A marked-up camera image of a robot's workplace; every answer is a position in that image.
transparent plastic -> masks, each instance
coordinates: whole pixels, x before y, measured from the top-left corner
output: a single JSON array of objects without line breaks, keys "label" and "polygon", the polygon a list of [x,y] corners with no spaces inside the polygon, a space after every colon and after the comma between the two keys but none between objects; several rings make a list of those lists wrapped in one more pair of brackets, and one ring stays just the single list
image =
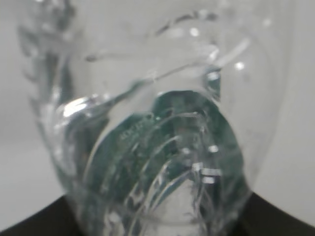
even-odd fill
[{"label": "transparent plastic", "polygon": [[222,236],[277,124],[291,0],[23,0],[30,103],[91,236]]}]

